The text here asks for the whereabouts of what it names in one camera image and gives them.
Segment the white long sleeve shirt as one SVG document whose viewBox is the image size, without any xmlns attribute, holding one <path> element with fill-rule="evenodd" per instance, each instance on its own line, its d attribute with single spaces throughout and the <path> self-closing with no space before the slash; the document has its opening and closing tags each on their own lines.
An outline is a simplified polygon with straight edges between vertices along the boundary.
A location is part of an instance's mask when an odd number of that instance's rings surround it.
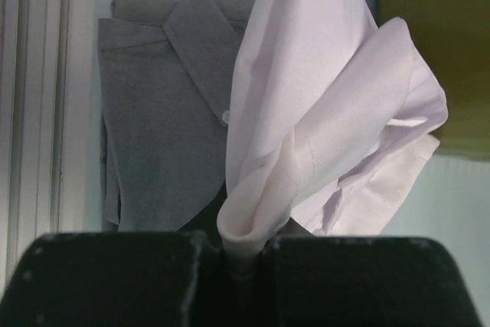
<svg viewBox="0 0 490 327">
<path fill-rule="evenodd" d="M 249 276 L 289 220 L 316 236 L 379 234 L 447 116 L 402 18 L 377 26 L 365 0 L 256 0 L 234 67 L 217 216 L 232 274 Z"/>
</svg>

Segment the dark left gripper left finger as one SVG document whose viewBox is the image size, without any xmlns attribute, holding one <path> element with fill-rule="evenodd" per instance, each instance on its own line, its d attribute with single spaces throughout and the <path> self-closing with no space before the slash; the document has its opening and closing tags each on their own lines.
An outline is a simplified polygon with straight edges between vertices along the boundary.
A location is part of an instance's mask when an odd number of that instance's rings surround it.
<svg viewBox="0 0 490 327">
<path fill-rule="evenodd" d="M 201 232 L 44 235 L 1 301 L 3 326 L 227 326 L 219 254 Z"/>
</svg>

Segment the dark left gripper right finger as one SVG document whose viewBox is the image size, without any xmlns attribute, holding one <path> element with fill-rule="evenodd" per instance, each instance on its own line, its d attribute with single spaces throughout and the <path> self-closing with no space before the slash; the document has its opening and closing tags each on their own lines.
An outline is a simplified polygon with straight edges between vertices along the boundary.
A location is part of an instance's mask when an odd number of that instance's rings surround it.
<svg viewBox="0 0 490 327">
<path fill-rule="evenodd" d="M 479 326 L 459 268 L 423 237 L 278 237 L 253 326 Z"/>
</svg>

